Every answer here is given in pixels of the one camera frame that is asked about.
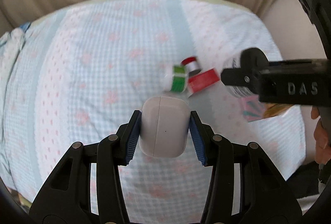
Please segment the person's right hand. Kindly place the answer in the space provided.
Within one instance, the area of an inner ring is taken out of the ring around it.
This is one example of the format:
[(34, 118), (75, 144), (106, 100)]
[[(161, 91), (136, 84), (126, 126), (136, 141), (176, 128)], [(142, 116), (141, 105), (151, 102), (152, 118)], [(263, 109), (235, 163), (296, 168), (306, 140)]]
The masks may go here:
[(311, 119), (317, 119), (314, 130), (314, 140), (315, 140), (315, 161), (318, 164), (325, 165), (331, 157), (330, 154), (330, 142), (328, 140), (328, 133), (323, 128), (321, 123), (321, 118), (317, 107), (312, 107), (311, 109)]

